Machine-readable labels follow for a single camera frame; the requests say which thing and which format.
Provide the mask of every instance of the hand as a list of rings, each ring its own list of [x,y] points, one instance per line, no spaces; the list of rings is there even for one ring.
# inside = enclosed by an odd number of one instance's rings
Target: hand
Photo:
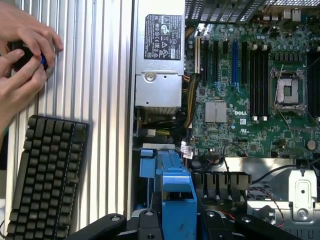
[[[55,65],[56,54],[53,43],[59,51],[64,48],[64,45],[51,27],[38,22],[25,11],[1,1],[0,23],[1,41],[22,40],[34,55],[40,56],[42,52],[49,67]]]
[[[47,80],[44,66],[37,56],[33,56],[12,77],[4,77],[11,65],[23,55],[24,52],[17,49],[0,57],[0,132],[10,124],[15,114],[28,105]]]

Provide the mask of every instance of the keyboard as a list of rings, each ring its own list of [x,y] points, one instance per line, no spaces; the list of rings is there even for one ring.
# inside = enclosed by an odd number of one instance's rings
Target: keyboard
[[[29,118],[6,240],[68,236],[88,132],[82,122]]]

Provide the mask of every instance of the black ram slot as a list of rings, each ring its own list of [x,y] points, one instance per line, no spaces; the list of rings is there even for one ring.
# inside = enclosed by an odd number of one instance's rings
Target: black ram slot
[[[263,116],[269,115],[269,53],[263,54]]]
[[[243,42],[241,47],[241,83],[248,83],[248,43]]]
[[[269,108],[269,55],[267,51],[250,53],[250,115],[268,116]]]
[[[204,84],[208,82],[208,53],[209,53],[209,41],[205,40],[203,43],[203,74],[202,74],[202,81]]]
[[[218,70],[219,70],[219,42],[213,42],[213,81],[218,81]]]
[[[314,118],[320,117],[320,53],[307,55],[307,109]]]
[[[251,51],[250,53],[250,115],[256,116],[256,53]]]

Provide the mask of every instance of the ram slot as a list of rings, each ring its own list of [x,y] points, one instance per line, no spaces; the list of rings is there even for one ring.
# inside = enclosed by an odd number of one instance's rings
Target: ram slot
[[[256,72],[257,72],[257,54],[256,51],[250,52],[250,115],[257,116],[257,101],[256,101]]]
[[[263,113],[269,115],[269,52],[263,52]]]
[[[312,117],[320,117],[320,53],[307,55],[307,109]]]
[[[218,70],[219,70],[219,42],[213,42],[213,81],[218,81]]]
[[[202,68],[203,68],[203,74],[202,74],[202,82],[203,84],[207,84],[208,82],[208,67],[209,67],[209,58],[208,58],[208,55],[209,55],[209,41],[208,40],[205,40],[203,42],[203,48],[202,48],[202,52],[203,52],[203,65],[202,65]]]
[[[248,43],[241,44],[241,83],[248,83]]]

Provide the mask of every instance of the power supply label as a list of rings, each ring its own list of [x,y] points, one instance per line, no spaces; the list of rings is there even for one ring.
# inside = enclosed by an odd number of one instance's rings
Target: power supply label
[[[180,15],[149,14],[145,17],[144,59],[181,59]]]

